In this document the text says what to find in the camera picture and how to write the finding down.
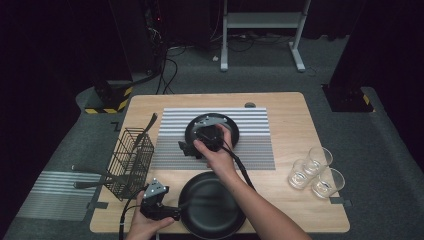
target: drinking glass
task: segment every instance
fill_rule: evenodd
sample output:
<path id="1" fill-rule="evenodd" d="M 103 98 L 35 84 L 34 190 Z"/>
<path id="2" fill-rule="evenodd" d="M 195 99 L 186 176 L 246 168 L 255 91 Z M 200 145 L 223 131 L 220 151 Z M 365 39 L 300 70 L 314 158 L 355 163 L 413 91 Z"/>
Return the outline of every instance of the drinking glass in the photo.
<path id="1" fill-rule="evenodd" d="M 345 185 L 343 175 L 334 168 L 327 168 L 312 181 L 312 191 L 320 198 L 328 198 Z"/>
<path id="2" fill-rule="evenodd" d="M 323 147 L 313 147 L 306 157 L 305 172 L 317 176 L 333 162 L 333 155 Z"/>
<path id="3" fill-rule="evenodd" d="M 292 187 L 304 189 L 314 178 L 305 172 L 306 160 L 299 159 L 293 163 L 293 168 L 289 174 L 288 180 Z"/>

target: metal stand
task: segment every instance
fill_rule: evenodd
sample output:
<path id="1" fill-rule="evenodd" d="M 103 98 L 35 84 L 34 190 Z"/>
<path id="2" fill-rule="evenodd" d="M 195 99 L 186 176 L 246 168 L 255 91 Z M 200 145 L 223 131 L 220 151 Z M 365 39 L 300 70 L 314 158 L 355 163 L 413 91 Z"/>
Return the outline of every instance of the metal stand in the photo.
<path id="1" fill-rule="evenodd" d="M 290 51 L 292 52 L 294 62 L 296 63 L 296 67 L 299 72 L 306 71 L 305 65 L 303 64 L 302 58 L 300 57 L 300 53 L 297 47 L 299 46 L 299 41 L 300 41 L 300 38 L 302 37 L 303 27 L 305 26 L 306 17 L 308 16 L 308 10 L 309 10 L 310 4 L 311 4 L 311 0 L 306 0 L 305 6 L 303 8 L 303 12 L 301 13 L 301 16 L 299 18 L 299 26 L 297 27 L 294 42 L 289 42 Z"/>
<path id="2" fill-rule="evenodd" d="M 224 0 L 221 71 L 226 72 L 228 70 L 227 31 L 229 28 L 296 28 L 295 40 L 294 42 L 289 42 L 289 47 L 297 70 L 299 72 L 305 71 L 305 65 L 300 57 L 298 46 L 311 0 L 306 0 L 303 12 L 287 13 L 228 13 L 227 1 Z"/>

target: power cord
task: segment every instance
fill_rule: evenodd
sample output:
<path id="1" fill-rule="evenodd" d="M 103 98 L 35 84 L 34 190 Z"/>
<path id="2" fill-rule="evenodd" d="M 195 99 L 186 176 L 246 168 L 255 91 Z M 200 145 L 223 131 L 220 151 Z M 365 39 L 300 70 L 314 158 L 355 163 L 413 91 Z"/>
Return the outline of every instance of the power cord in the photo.
<path id="1" fill-rule="evenodd" d="M 121 214 L 121 219 L 119 222 L 119 240 L 124 240 L 124 223 L 125 223 L 125 214 L 128 212 L 128 210 L 135 208 L 135 207 L 139 207 L 138 205 L 136 206 L 132 206 L 132 207 L 128 207 L 128 205 L 130 205 L 131 200 L 133 200 L 133 198 L 135 196 L 137 196 L 141 191 L 145 191 L 146 187 L 143 187 L 137 191 L 135 191 L 129 198 L 127 203 L 125 204 L 124 209 L 122 210 L 122 214 Z"/>
<path id="2" fill-rule="evenodd" d="M 222 139 L 222 141 L 224 141 L 225 145 L 227 145 L 228 148 L 226 148 L 224 146 L 222 146 L 221 148 L 224 149 L 224 151 L 226 151 L 228 154 L 230 154 L 230 156 L 236 162 L 239 170 L 241 171 L 241 174 L 243 175 L 244 180 L 246 181 L 247 185 L 249 185 L 253 190 L 256 191 L 255 187 L 253 186 L 252 181 L 250 180 L 249 174 L 247 174 L 246 168 L 244 167 L 240 158 L 233 151 L 230 150 L 230 146 L 228 145 L 228 143 L 224 139 Z"/>

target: black frying pan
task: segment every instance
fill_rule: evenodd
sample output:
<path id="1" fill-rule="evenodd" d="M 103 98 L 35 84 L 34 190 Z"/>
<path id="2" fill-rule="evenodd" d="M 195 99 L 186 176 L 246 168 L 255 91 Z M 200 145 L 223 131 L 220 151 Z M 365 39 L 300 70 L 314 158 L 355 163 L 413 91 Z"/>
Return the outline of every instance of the black frying pan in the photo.
<path id="1" fill-rule="evenodd" d="M 181 222 L 202 239 L 223 239 L 236 233 L 246 217 L 214 172 L 193 177 L 179 198 Z"/>

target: silver striped board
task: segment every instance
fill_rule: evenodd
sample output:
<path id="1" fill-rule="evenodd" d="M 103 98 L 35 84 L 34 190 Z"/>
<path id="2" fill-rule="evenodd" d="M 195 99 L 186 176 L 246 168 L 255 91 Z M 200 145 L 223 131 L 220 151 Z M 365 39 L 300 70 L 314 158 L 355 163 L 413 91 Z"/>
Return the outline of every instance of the silver striped board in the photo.
<path id="1" fill-rule="evenodd" d="M 178 141 L 185 141 L 187 125 L 206 113 L 220 113 L 238 126 L 240 139 L 234 153 L 247 170 L 275 170 L 266 108 L 164 108 L 152 169 L 207 170 L 205 159 L 184 156 Z"/>
<path id="2" fill-rule="evenodd" d="M 89 173 L 43 171 L 17 217 L 82 221 L 96 188 L 75 189 L 75 181 L 99 181 Z"/>

